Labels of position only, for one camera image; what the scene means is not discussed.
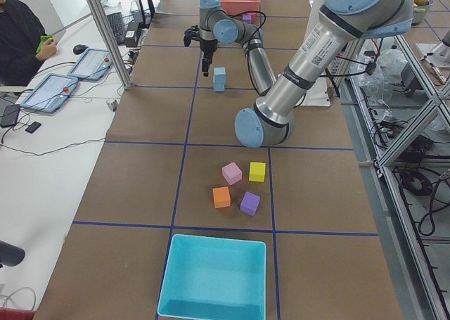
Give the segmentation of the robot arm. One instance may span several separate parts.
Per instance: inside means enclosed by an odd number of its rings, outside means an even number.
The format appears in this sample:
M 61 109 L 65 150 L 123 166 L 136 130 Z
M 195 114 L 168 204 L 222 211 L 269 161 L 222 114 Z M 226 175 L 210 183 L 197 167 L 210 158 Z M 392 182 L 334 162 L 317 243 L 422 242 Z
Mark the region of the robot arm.
M 200 0 L 200 48 L 207 72 L 214 49 L 221 42 L 240 44 L 250 66 L 259 97 L 251 108 L 238 112 L 234 122 L 237 139 L 246 147 L 283 143 L 295 126 L 294 107 L 299 104 L 340 50 L 356 39 L 403 34 L 411 28 L 413 0 L 324 0 L 318 22 L 280 75 L 275 75 L 256 25 L 230 17 L 220 0 Z

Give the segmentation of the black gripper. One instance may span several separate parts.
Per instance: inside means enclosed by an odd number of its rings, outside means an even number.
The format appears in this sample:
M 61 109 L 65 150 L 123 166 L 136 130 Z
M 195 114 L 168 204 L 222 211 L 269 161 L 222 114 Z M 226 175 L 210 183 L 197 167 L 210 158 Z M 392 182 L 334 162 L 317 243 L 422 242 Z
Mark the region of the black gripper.
M 202 51 L 202 74 L 204 77 L 208 77 L 210 73 L 210 66 L 213 61 L 214 52 L 217 50 L 217 40 L 204 40 L 200 39 L 200 50 Z

